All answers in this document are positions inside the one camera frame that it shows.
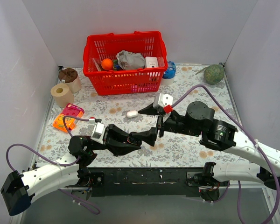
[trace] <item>small package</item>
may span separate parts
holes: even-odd
[[[145,57],[145,68],[158,68],[158,58],[157,57]]]
[[[62,110],[62,112],[56,117],[53,123],[53,127],[58,128],[64,132],[67,132],[66,128],[63,124],[63,117],[65,115],[70,115],[74,117],[82,117],[84,114],[84,110],[81,107],[78,107],[73,104],[67,104],[66,107]],[[74,118],[65,118],[66,126],[69,130],[73,130],[77,124],[78,120]]]

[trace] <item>white small object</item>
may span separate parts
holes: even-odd
[[[101,135],[104,133],[104,127],[105,127],[104,124],[98,122],[94,128],[92,137],[99,139]]]
[[[57,161],[55,161],[55,163],[56,163],[56,166],[58,166],[58,168],[59,168],[59,169],[60,169],[60,171],[62,172],[61,167],[60,167],[60,163],[59,163],[59,162],[57,162]]]
[[[95,122],[95,118],[94,117],[90,117],[89,118],[89,122],[91,123],[91,124],[95,124],[96,122]]]
[[[145,57],[145,68],[158,68],[157,57]]]
[[[164,108],[167,105],[172,105],[173,97],[169,94],[158,93],[154,98],[153,108]]]
[[[255,141],[256,141],[255,148],[256,148],[256,149],[258,149],[258,147],[259,147],[259,144],[258,144],[258,139],[255,139]]]
[[[126,113],[127,118],[134,118],[137,116],[138,116],[138,111],[129,111],[128,113]]]

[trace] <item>black metal base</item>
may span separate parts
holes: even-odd
[[[185,195],[199,197],[198,186],[189,187],[187,173],[203,168],[88,168],[92,197],[118,195]]]

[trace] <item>red plastic basket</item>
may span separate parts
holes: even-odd
[[[158,58],[158,68],[122,71],[98,71],[93,58],[116,59],[117,53],[127,50],[141,53],[143,57]],[[91,35],[84,49],[83,73],[88,77],[98,95],[114,95],[158,91],[163,73],[167,70],[167,52],[159,31],[133,34]]]

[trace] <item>floral tablecloth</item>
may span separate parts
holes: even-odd
[[[217,85],[212,86],[204,82],[203,72],[195,75],[203,67],[205,66],[178,65],[175,82],[170,86],[160,86],[158,92],[170,94],[174,97],[175,102],[191,86],[204,84],[228,113],[236,117],[225,81],[222,80]],[[154,116],[140,114],[136,118],[128,119],[126,112],[139,110],[151,104],[156,92],[98,96],[89,79],[84,76],[83,69],[74,69],[78,72],[82,83],[82,89],[74,94],[74,104],[85,110],[83,118],[94,116],[102,119],[102,123],[115,124],[128,133],[149,130],[155,126],[157,118]],[[175,107],[175,110],[184,115],[188,104],[196,100],[213,108],[216,111],[216,119],[233,124],[202,88],[197,88],[190,93]],[[54,119],[61,111],[62,109],[54,102],[41,148],[39,148],[42,155],[54,161],[68,151],[67,146],[70,140],[67,133],[52,126]],[[73,135],[90,135],[92,130],[93,125],[79,121],[72,133]],[[164,137],[157,139],[154,147],[146,143],[143,143],[141,147],[141,150],[119,157],[113,156],[108,150],[97,150],[95,152],[98,156],[90,167],[201,167],[208,161],[232,164],[248,163],[247,160],[238,156],[209,150],[199,144],[199,138],[182,134],[165,133]],[[47,164],[46,161],[38,159],[37,166],[45,164]]]

